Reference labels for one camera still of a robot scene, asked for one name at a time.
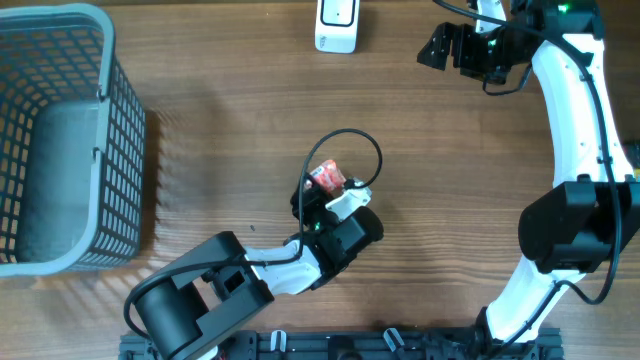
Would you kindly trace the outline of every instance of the gray plastic basket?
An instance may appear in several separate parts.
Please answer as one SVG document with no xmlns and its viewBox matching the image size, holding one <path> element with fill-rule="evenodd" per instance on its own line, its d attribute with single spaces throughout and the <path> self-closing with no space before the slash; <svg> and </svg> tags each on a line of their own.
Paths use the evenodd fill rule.
<svg viewBox="0 0 640 360">
<path fill-rule="evenodd" d="M 0 10 L 0 277 L 139 250 L 145 114 L 114 48 L 97 7 Z"/>
</svg>

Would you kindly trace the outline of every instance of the small white box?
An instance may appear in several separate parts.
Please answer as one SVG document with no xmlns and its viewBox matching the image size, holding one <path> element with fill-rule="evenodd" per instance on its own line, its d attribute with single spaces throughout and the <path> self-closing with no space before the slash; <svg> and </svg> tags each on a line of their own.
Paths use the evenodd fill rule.
<svg viewBox="0 0 640 360">
<path fill-rule="evenodd" d="M 352 53 L 356 49 L 360 0 L 318 0 L 316 49 Z"/>
</svg>

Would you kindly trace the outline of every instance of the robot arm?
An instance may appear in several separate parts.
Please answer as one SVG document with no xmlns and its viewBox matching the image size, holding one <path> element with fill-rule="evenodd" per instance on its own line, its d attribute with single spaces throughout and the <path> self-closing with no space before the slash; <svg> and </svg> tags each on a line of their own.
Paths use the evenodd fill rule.
<svg viewBox="0 0 640 360">
<path fill-rule="evenodd" d="M 480 15 L 505 19 L 499 1 L 471 0 L 469 5 Z M 567 5 L 512 0 L 511 13 L 514 22 L 563 37 L 580 56 L 590 57 L 586 67 L 603 108 L 613 186 L 623 214 L 622 249 L 640 227 L 640 189 L 632 180 L 613 122 L 603 73 L 603 27 L 595 1 Z M 450 51 L 462 75 L 485 85 L 503 85 L 512 66 L 531 63 L 545 96 L 553 138 L 554 189 L 523 211 L 518 228 L 523 257 L 502 294 L 478 318 L 484 342 L 489 344 L 485 353 L 493 353 L 492 344 L 536 339 L 540 324 L 568 289 L 556 284 L 575 284 L 612 259 L 617 226 L 614 201 L 607 188 L 595 101 L 582 72 L 565 51 L 515 27 L 479 20 L 475 29 L 440 25 L 418 54 L 418 62 L 444 70 Z"/>
<path fill-rule="evenodd" d="M 595 40 L 589 34 L 570 34 L 565 38 L 578 50 L 594 54 L 589 71 L 593 74 L 605 110 L 614 176 L 617 183 L 624 183 L 632 174 L 632 168 L 622 152 L 613 122 L 603 74 L 602 40 Z M 551 125 L 555 155 L 554 188 L 585 175 L 591 181 L 606 182 L 604 166 L 598 161 L 602 153 L 591 94 L 584 81 L 580 80 L 575 64 L 562 50 L 545 42 L 533 56 L 533 71 L 540 81 Z M 543 274 L 534 261 L 523 256 L 507 287 L 487 309 L 487 324 L 492 336 L 508 340 L 540 307 L 555 282 L 568 280 L 577 283 L 585 275 L 579 270 L 552 270 Z M 542 321 L 567 290 L 567 287 L 560 289 L 542 316 L 517 342 L 537 338 Z"/>
<path fill-rule="evenodd" d="M 232 232 L 223 232 L 152 278 L 170 276 L 144 291 L 132 291 L 137 294 L 133 305 L 163 359 L 213 358 L 217 346 L 275 296 L 321 287 L 367 245 L 382 239 L 382 223 L 366 207 L 371 191 L 359 188 L 362 182 L 354 179 L 355 188 L 343 189 L 334 198 L 313 177 L 308 179 L 302 221 L 310 231 L 302 241 L 295 234 L 281 248 L 254 249 L 243 247 Z M 296 192 L 291 198 L 296 217 L 298 199 Z M 215 308 L 208 309 L 193 284 L 198 278 L 210 284 L 221 301 Z"/>
</svg>

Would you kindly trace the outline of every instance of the wood grain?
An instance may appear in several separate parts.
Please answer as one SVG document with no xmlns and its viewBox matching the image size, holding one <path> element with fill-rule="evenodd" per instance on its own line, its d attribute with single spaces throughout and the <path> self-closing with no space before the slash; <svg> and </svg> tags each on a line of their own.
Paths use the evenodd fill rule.
<svg viewBox="0 0 640 360">
<path fill-rule="evenodd" d="M 601 6 L 618 131 L 638 138 L 640 4 Z M 148 114 L 142 251 L 114 271 L 0 280 L 0 358 L 115 358 L 127 331 L 122 304 L 141 279 L 223 230 L 259 247 L 295 232 L 296 174 L 339 127 L 363 129 L 383 149 L 371 207 L 385 239 L 322 289 L 278 298 L 247 328 L 463 326 L 500 293 L 520 256 L 520 212 L 551 187 L 553 152 L 536 80 L 490 98 L 453 69 L 415 62 L 436 25 L 461 18 L 428 1 L 363 3 L 358 49 L 346 56 L 315 50 L 315 3 L 106 10 Z M 363 178 L 375 168 L 370 145 L 351 136 L 327 143 L 316 163 L 327 157 Z M 602 280 L 600 271 L 583 284 L 593 293 Z M 570 294 L 547 324 L 562 328 L 568 359 L 637 358 L 638 296 L 635 240 L 604 305 Z"/>
</svg>

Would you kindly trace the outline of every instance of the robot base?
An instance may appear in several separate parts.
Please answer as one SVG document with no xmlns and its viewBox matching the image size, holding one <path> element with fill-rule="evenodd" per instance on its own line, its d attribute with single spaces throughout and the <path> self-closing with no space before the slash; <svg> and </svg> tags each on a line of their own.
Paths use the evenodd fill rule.
<svg viewBox="0 0 640 360">
<path fill-rule="evenodd" d="M 472 355 L 473 328 L 398 331 L 404 342 L 395 352 L 382 332 L 287 333 L 284 352 L 272 350 L 273 334 L 239 331 L 220 345 L 214 358 L 225 360 L 481 360 Z M 122 336 L 119 360 L 158 360 L 153 344 L 136 335 Z M 498 360 L 562 360 L 559 329 L 540 329 L 535 343 L 514 344 Z"/>
</svg>

